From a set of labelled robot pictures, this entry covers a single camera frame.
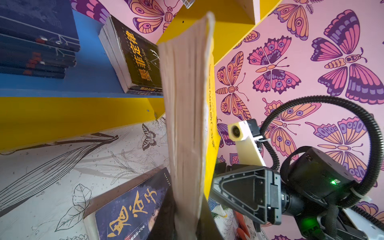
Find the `black strap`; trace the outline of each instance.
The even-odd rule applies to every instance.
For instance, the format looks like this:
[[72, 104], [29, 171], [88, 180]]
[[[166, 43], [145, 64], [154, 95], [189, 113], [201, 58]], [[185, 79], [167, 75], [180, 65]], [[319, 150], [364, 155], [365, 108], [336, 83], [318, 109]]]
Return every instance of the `black strap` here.
[[310, 146], [303, 146], [303, 147], [299, 147], [296, 151], [294, 151], [293, 153], [291, 153], [291, 155], [289, 155], [283, 162], [283, 164], [281, 165], [281, 169], [280, 169], [280, 176], [281, 176], [281, 179], [289, 185], [288, 183], [288, 175], [289, 175], [289, 165], [291, 163], [291, 159], [293, 156], [299, 154], [299, 153], [302, 153], [302, 152], [306, 152], [310, 149], [311, 147]]

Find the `shelf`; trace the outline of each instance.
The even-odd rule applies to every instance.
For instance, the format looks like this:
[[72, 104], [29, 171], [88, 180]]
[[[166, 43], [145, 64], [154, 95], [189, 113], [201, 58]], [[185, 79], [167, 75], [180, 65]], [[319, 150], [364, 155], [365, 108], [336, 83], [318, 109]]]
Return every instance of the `shelf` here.
[[79, 12], [73, 11], [73, 15], [81, 50], [76, 53], [76, 66], [67, 69], [65, 79], [0, 73], [1, 97], [143, 97], [123, 92], [98, 37], [103, 25]]
[[211, 11], [216, 19], [213, 52], [216, 65], [280, 2], [281, 0], [196, 1], [189, 9], [185, 6], [180, 9], [158, 44], [180, 35], [207, 11]]

